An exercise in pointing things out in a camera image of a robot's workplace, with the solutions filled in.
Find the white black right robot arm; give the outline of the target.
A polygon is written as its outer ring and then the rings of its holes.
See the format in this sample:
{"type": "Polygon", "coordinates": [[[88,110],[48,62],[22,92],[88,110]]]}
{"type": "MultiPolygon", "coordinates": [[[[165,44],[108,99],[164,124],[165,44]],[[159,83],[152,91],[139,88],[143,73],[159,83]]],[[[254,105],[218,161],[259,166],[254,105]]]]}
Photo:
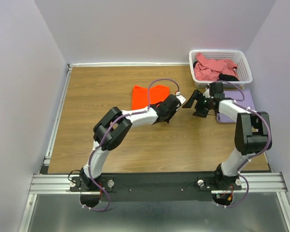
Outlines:
{"type": "Polygon", "coordinates": [[[209,84],[206,92],[195,90],[183,108],[194,107],[194,116],[207,117],[210,110],[223,114],[236,123],[234,145],[229,157],[218,165],[214,176],[209,179],[216,189],[226,189],[236,182],[241,170],[254,157],[272,146],[269,115],[257,112],[240,104],[243,99],[227,98],[224,93],[226,81],[209,84]]]}

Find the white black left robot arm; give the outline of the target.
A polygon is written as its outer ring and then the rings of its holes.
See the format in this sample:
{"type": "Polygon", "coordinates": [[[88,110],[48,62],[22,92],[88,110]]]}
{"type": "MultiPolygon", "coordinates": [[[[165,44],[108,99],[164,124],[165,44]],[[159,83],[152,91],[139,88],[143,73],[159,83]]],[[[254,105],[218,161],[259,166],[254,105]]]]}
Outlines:
{"type": "Polygon", "coordinates": [[[81,186],[87,191],[97,187],[97,178],[102,174],[107,156],[122,143],[130,129],[168,123],[185,101],[185,97],[176,93],[142,109],[122,111],[118,107],[111,108],[93,129],[93,148],[86,165],[80,171],[81,186]]]}

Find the orange t-shirt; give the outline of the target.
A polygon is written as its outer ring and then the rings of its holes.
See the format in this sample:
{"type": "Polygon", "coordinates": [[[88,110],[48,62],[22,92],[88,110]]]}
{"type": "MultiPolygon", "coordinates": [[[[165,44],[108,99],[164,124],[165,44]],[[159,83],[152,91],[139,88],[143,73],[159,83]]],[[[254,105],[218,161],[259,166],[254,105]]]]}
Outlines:
{"type": "MultiPolygon", "coordinates": [[[[138,110],[148,106],[147,88],[135,85],[132,89],[131,109],[138,110]]],[[[157,85],[150,88],[150,104],[156,104],[164,101],[170,94],[170,88],[163,85],[157,85]]]]}

